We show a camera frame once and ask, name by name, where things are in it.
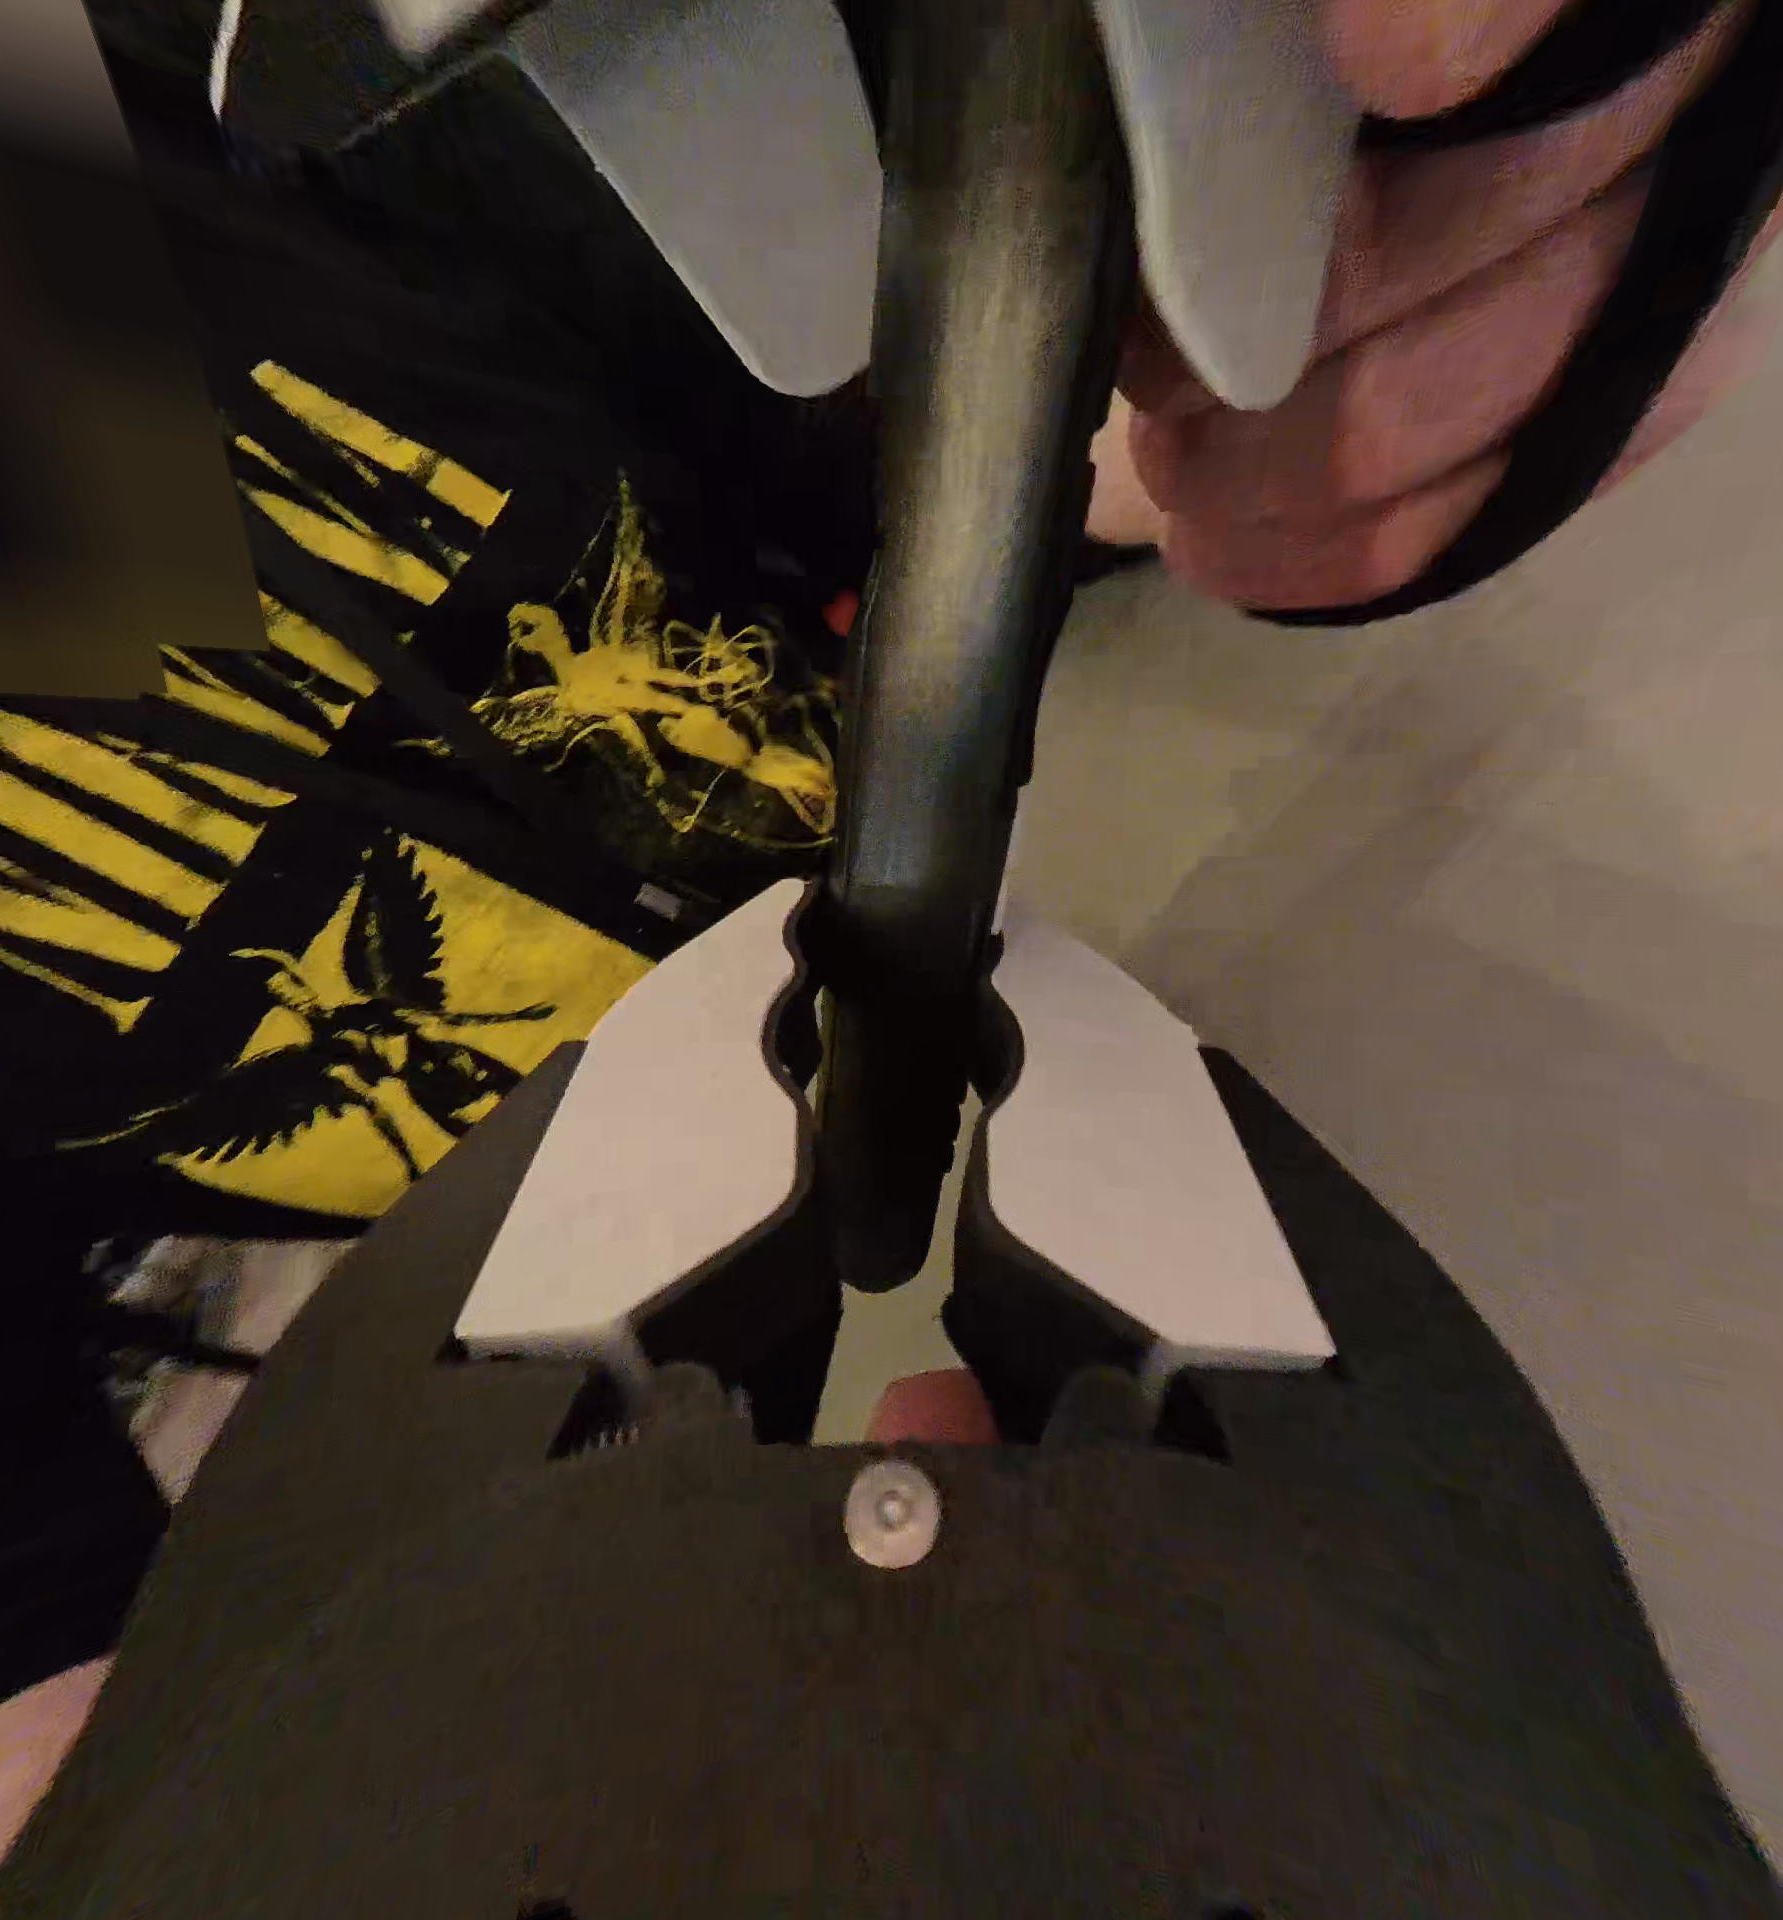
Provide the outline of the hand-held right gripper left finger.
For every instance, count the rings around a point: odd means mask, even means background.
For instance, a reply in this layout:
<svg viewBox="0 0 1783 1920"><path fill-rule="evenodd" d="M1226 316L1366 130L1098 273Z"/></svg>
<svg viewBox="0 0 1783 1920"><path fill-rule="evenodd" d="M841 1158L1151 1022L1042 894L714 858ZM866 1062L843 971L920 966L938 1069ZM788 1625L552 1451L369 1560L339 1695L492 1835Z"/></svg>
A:
<svg viewBox="0 0 1783 1920"><path fill-rule="evenodd" d="M697 1364L761 1441L811 1440L843 1307L784 1048L814 1025L811 902L770 886L598 1024L452 1325L465 1356L593 1362L627 1393Z"/></svg>

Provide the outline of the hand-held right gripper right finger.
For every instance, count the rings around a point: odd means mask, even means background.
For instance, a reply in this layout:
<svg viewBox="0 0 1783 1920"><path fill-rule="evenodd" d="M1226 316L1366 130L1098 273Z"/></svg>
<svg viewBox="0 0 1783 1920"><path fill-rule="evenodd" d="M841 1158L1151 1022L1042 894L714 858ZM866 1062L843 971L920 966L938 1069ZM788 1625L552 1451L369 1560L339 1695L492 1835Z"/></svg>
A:
<svg viewBox="0 0 1783 1920"><path fill-rule="evenodd" d="M978 1044L944 1330L1007 1441L1041 1441L1095 1373L1161 1438L1209 1441L1201 1376L1336 1362L1186 1022L1010 907Z"/></svg>

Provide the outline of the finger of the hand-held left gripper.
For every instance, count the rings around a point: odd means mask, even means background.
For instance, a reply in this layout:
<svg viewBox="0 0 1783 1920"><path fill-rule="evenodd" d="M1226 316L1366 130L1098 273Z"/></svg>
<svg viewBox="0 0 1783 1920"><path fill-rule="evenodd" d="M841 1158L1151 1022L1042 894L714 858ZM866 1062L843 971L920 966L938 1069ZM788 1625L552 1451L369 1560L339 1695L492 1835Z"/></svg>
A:
<svg viewBox="0 0 1783 1920"><path fill-rule="evenodd" d="M868 366L883 176L834 4L552 3L509 58L762 385Z"/></svg>
<svg viewBox="0 0 1783 1920"><path fill-rule="evenodd" d="M1095 3L1142 295L1190 375L1260 414L1310 361L1357 110L1312 3Z"/></svg>

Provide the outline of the black remote control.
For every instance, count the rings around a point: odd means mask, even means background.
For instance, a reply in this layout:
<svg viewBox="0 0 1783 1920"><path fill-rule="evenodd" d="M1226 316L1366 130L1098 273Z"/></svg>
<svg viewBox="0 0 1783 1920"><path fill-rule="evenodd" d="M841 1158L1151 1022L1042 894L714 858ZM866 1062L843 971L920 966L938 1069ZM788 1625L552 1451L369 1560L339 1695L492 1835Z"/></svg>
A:
<svg viewBox="0 0 1783 1920"><path fill-rule="evenodd" d="M925 1260L1133 247L1090 4L896 4L881 31L877 558L816 907L816 1176L838 1278Z"/></svg>

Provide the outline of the grey desk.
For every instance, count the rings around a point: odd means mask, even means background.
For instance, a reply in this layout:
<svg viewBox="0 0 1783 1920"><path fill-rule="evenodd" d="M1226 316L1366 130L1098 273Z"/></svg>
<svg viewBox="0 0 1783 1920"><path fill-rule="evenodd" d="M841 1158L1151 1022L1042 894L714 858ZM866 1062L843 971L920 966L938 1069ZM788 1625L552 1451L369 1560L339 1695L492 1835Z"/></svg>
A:
<svg viewBox="0 0 1783 1920"><path fill-rule="evenodd" d="M1013 894L1487 1316L1783 1872L1783 233L1740 311L1751 378L1443 609L1090 590Z"/></svg>

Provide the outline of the person's left hand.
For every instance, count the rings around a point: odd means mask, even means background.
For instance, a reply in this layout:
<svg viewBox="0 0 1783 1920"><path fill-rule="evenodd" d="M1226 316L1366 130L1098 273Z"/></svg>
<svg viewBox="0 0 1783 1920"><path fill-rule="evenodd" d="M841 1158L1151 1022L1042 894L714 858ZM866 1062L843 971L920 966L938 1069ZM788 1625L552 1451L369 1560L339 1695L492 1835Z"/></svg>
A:
<svg viewBox="0 0 1783 1920"><path fill-rule="evenodd" d="M1158 561L1252 612L1413 584L1497 492L1624 266L1649 161L1750 16L1699 4L1694 31L1601 104L1357 156L1310 359L1271 410L1215 401L1138 316L1093 442L1086 561Z"/></svg>

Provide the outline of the person's right hand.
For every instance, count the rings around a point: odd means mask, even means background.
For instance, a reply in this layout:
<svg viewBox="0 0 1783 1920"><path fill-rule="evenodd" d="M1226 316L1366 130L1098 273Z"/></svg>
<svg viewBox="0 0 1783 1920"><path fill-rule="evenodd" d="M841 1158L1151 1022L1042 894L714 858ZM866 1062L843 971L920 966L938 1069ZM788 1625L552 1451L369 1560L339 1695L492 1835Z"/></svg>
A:
<svg viewBox="0 0 1783 1920"><path fill-rule="evenodd" d="M873 1446L994 1446L1000 1429L976 1376L950 1368L887 1383L864 1438Z"/></svg>

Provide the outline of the black yellow printed shirt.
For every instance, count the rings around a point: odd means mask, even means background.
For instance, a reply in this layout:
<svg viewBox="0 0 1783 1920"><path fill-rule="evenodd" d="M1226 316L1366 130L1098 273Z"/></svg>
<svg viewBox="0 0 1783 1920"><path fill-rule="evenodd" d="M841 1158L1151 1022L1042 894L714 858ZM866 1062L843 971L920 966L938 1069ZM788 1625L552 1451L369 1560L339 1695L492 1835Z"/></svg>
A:
<svg viewBox="0 0 1783 1920"><path fill-rule="evenodd" d="M146 167L264 649L0 695L0 1705L166 1528L142 1256L360 1235L816 874L873 547L860 377L764 387L586 163Z"/></svg>

